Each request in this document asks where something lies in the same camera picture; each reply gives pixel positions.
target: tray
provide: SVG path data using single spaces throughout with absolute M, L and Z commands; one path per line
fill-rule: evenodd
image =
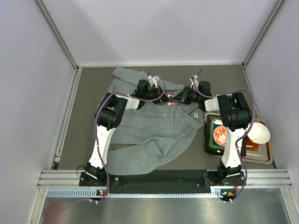
M 208 112 L 205 114 L 204 122 L 205 153 L 210 156 L 222 157 L 224 153 L 224 147 L 217 145 L 213 139 L 214 129 L 222 125 L 220 114 Z M 260 119 L 255 119 L 255 122 L 260 122 L 263 125 L 266 125 L 265 122 Z M 246 157 L 244 157 L 243 159 L 247 162 L 271 164 L 273 162 L 273 155 L 269 143 L 258 145 L 249 140 L 246 140 Z

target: red plate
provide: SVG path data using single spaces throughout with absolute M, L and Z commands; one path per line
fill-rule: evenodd
M 221 125 L 215 128 L 213 132 L 214 141 L 217 145 L 225 146 L 225 139 L 226 139 L 226 129 L 225 126 Z

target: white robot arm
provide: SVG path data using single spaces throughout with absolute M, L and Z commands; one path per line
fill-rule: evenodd
M 245 97 L 240 92 L 219 95 L 206 100 L 205 109 L 207 112 L 219 111 L 223 125 L 226 127 L 225 148 L 218 167 L 219 174 L 223 179 L 237 176 L 241 172 L 239 154 L 242 154 L 242 141 L 238 141 L 237 147 L 236 141 L 245 134 L 252 119 Z
M 125 97 L 125 96 L 121 96 L 121 95 L 116 95 L 116 98 L 126 99 L 127 103 L 126 103 L 125 110 L 127 110 L 127 109 L 135 110 L 138 108 L 139 103 L 140 103 L 140 100 L 131 98 L 130 96 Z M 98 139 L 99 139 L 99 144 L 100 144 L 99 145 L 100 154 L 102 156 L 102 159 L 103 159 L 105 165 L 107 164 L 107 153 L 108 153 L 110 140 L 111 140 L 111 137 L 112 137 L 115 129 L 116 129 L 116 127 L 107 130 L 107 127 L 105 127 L 103 125 L 97 126 L 97 134 L 98 134 Z M 96 167 L 96 168 L 99 167 L 100 169 L 102 169 L 104 167 L 104 164 L 102 164 L 102 161 L 99 158 L 97 148 L 98 148 L 97 143 L 95 142 L 94 147 L 93 147 L 93 154 L 89 160 L 89 163 L 93 167 Z

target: gray jacket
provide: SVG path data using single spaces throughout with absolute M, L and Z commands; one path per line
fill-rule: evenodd
M 117 77 L 108 92 L 132 94 L 146 72 L 116 68 Z M 184 85 L 165 82 L 166 94 L 179 94 Z M 203 127 L 203 112 L 197 103 L 189 105 L 156 105 L 146 102 L 140 110 L 126 110 L 116 128 L 111 144 L 135 144 L 107 155 L 107 168 L 113 175 L 147 174 L 174 160 L 193 141 L 197 130 Z

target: enclosure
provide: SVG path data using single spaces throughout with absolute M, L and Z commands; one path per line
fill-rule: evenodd
M 295 0 L 5 1 L 2 223 L 299 223 L 298 9 Z M 183 85 L 201 68 L 199 81 L 210 82 L 213 96 L 253 92 L 256 119 L 271 140 L 266 155 L 251 152 L 267 160 L 247 155 L 247 184 L 236 202 L 220 203 L 225 186 L 193 194 L 186 181 L 159 194 L 142 185 L 89 202 L 106 186 L 79 186 L 77 171 L 93 152 L 94 114 L 116 67 Z M 205 135 L 200 128 L 183 153 L 150 175 L 216 170 L 220 158 L 206 153 Z M 112 144 L 109 152 L 129 146 Z

